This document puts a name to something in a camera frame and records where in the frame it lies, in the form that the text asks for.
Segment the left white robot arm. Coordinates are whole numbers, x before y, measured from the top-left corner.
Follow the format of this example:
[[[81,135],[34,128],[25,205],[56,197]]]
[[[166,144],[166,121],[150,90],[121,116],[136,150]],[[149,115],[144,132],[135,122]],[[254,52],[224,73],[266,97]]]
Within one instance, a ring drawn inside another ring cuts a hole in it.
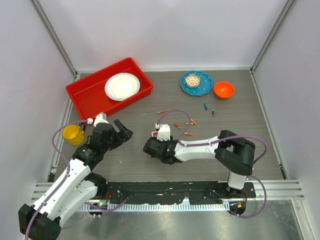
[[[114,126],[105,114],[79,120],[75,125],[93,125],[92,134],[80,145],[66,168],[52,186],[32,205],[24,204],[18,211],[20,232],[26,240],[55,240],[68,219],[90,199],[102,199],[107,192],[107,181],[93,169],[106,152],[130,140],[133,132],[118,119]]]

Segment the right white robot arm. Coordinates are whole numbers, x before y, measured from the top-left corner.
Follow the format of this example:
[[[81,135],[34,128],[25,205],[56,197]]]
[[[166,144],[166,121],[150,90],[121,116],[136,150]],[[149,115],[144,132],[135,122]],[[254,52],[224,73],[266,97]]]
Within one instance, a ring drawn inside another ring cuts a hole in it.
[[[164,140],[150,137],[143,152],[173,165],[195,160],[217,160],[229,170],[226,193],[233,198],[244,191],[245,180],[253,172],[256,145],[239,135],[222,130],[219,136],[197,141]]]

